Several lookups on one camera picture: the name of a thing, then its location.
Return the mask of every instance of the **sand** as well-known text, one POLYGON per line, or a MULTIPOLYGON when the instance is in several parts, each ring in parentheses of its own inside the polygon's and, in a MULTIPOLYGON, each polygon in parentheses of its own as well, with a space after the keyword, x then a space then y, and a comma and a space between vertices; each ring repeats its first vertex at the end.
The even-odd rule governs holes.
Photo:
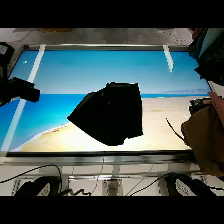
POLYGON ((70 123, 45 132, 20 149, 22 152, 186 150, 189 147, 174 134, 166 118, 181 134, 181 124, 190 117, 189 101, 195 98, 201 97, 142 99, 144 135, 126 139, 121 146, 106 146, 70 123))

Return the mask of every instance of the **sky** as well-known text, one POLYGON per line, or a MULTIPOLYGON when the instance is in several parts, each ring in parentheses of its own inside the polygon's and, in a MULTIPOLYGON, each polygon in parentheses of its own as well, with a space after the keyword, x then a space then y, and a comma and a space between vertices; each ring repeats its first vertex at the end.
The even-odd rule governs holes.
MULTIPOLYGON (((37 53, 24 51, 12 76, 27 80, 37 53)), ((163 51, 45 51, 34 83, 41 94, 87 94, 108 82, 137 82, 141 94, 208 89, 188 52, 171 52, 171 56, 172 73, 163 51)))

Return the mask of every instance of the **screen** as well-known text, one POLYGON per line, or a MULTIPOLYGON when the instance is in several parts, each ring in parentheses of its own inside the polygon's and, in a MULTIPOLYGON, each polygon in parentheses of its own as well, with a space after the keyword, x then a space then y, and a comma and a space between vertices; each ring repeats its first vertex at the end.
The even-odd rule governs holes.
MULTIPOLYGON (((11 77, 27 80, 38 51, 23 51, 11 77)), ((190 100, 208 96, 205 80, 194 71, 188 52, 52 50, 45 51, 34 79, 41 91, 36 103, 25 102, 8 146, 10 152, 83 152, 189 149, 181 134, 190 100), (138 83, 143 107, 143 135, 123 145, 106 146, 67 120, 86 94, 110 82, 138 83)), ((9 134, 20 99, 0 108, 0 146, 9 134)))

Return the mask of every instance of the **table surface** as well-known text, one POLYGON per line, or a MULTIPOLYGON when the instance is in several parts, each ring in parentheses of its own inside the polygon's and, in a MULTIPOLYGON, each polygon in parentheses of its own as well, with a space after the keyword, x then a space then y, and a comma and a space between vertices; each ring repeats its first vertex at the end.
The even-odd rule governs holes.
MULTIPOLYGON (((28 80, 37 50, 23 51, 11 77, 28 80)), ((45 50, 36 73, 41 90, 37 103, 26 102, 10 152, 88 152, 189 149, 170 129, 181 134, 189 117, 189 101, 207 96, 210 87, 194 71, 197 62, 187 52, 45 50), (143 106, 143 136, 121 146, 106 146, 67 120, 83 97, 109 82, 138 83, 143 106)), ((0 108, 0 146, 5 141, 20 100, 0 108)))

